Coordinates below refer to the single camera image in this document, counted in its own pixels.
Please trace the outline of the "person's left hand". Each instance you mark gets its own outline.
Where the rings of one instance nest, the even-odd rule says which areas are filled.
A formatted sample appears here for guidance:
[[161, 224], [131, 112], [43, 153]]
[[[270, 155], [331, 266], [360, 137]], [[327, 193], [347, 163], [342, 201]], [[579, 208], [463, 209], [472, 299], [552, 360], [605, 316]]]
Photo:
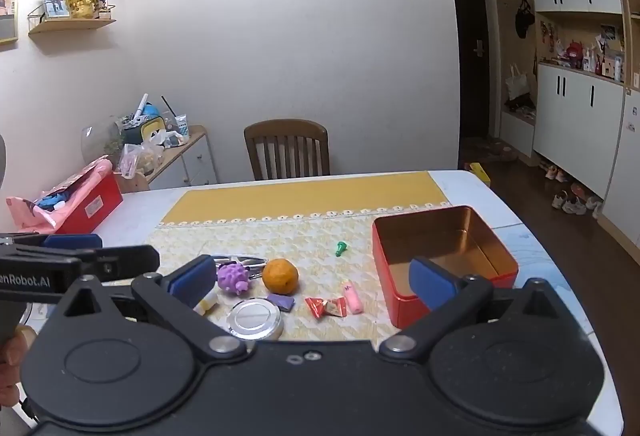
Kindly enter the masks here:
[[17, 384], [21, 382], [21, 364], [37, 334], [30, 326], [19, 324], [14, 334], [1, 346], [0, 402], [12, 408], [20, 400]]

